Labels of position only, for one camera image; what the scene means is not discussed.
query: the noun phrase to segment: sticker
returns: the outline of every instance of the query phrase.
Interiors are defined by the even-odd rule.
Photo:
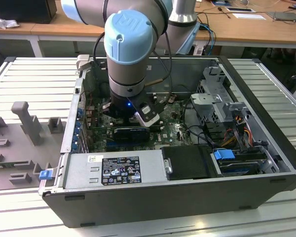
[[[102,159],[103,159],[103,155],[88,156],[88,162],[101,162]]]
[[[92,160],[101,159],[103,185],[135,184],[135,183],[142,182],[139,157],[122,157],[122,158],[103,158],[103,156],[89,156],[89,157],[91,157]]]

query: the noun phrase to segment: smartphone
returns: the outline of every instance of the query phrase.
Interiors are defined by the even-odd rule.
[[[255,12],[251,8],[240,8],[240,7],[225,7],[228,11],[233,12]]]

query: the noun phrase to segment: yellow wire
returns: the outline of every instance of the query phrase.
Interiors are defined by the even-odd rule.
[[[226,141],[225,143],[223,143],[221,146],[222,146],[222,147],[224,147],[224,146],[226,146],[226,145],[230,144],[231,142],[233,142],[235,139],[236,139],[236,137],[235,137],[235,136],[233,136],[233,137],[232,137],[232,138],[230,138],[228,141]]]

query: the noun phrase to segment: red wire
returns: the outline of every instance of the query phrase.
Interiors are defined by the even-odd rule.
[[[230,128],[230,129],[227,129],[227,131],[225,132],[225,135],[224,135],[224,139],[223,139],[223,141],[226,140],[226,135],[227,135],[227,133],[228,133],[229,131],[232,131],[232,129],[231,129],[231,128]]]

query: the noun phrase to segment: white paper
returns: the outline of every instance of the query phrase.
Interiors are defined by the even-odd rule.
[[[0,18],[0,28],[6,29],[6,28],[13,28],[18,27],[18,23],[15,20],[3,20]]]
[[[263,16],[256,14],[233,13],[232,15],[240,19],[266,20]]]

